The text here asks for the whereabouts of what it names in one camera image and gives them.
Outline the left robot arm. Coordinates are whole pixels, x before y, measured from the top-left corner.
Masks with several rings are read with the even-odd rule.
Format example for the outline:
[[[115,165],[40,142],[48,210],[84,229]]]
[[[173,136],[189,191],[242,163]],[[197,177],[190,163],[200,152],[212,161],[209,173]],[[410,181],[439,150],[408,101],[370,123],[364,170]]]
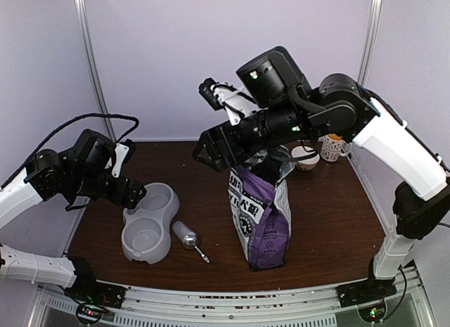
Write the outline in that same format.
[[[33,153],[18,173],[1,187],[1,225],[6,226],[26,210],[61,195],[67,211],[77,197],[134,209],[146,195],[141,181],[122,176],[122,166],[134,151],[132,141],[115,143],[85,129],[74,146],[60,153],[44,149]],[[81,257],[47,257],[1,245],[1,278],[49,283],[74,289],[87,302],[101,296],[89,264]]]

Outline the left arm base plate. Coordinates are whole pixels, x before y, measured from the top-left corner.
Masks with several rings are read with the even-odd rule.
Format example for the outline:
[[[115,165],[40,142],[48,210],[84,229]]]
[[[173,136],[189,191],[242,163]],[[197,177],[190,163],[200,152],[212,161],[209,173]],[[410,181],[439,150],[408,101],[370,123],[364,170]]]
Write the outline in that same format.
[[[115,309],[122,307],[126,291],[122,286],[98,281],[93,273],[78,274],[73,285],[65,288],[76,300]]]

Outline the metal food scoop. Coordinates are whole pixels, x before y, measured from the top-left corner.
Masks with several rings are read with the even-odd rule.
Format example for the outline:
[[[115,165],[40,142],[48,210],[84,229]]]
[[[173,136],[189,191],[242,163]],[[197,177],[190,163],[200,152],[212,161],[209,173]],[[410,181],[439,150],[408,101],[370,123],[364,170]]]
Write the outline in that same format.
[[[200,249],[199,235],[191,227],[176,221],[172,224],[172,230],[185,249],[195,250],[207,264],[210,263],[209,257]]]

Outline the grey double pet bowl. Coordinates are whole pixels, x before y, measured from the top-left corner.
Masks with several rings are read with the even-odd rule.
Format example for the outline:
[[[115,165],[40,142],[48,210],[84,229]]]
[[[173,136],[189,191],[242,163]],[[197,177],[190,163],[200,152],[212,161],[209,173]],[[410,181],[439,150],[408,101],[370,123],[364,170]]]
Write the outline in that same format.
[[[129,261],[155,264],[172,244],[170,224],[179,211],[179,197],[164,183],[145,185],[146,196],[135,209],[123,211],[122,252]]]

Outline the purple puppy food bag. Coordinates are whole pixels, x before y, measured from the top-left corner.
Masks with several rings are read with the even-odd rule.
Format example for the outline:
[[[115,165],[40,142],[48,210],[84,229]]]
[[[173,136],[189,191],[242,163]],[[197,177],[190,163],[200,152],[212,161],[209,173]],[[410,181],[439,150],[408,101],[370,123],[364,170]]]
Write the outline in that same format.
[[[284,146],[261,150],[229,172],[231,217],[253,271],[285,264],[292,221],[286,178],[295,168],[289,158]]]

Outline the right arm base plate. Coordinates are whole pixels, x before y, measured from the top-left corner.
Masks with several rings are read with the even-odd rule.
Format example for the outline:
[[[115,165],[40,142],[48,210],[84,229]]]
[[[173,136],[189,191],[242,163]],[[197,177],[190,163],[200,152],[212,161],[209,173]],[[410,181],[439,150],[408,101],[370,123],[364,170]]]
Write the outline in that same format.
[[[393,279],[382,281],[367,278],[340,285],[335,290],[342,308],[381,300],[397,293]]]

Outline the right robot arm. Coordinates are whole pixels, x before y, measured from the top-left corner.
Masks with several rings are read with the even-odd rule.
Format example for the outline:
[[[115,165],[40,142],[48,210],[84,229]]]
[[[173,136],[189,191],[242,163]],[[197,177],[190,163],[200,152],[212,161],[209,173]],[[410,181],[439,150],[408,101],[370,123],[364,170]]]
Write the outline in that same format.
[[[397,225],[369,264],[368,278],[337,288],[343,300],[374,300],[395,292],[395,276],[413,244],[449,211],[449,168],[391,107],[351,77],[328,75],[312,88],[287,49],[276,46],[237,69],[242,89],[206,79],[200,95],[228,120],[205,130],[193,158],[223,172],[255,153],[334,134],[373,154],[401,177]]]

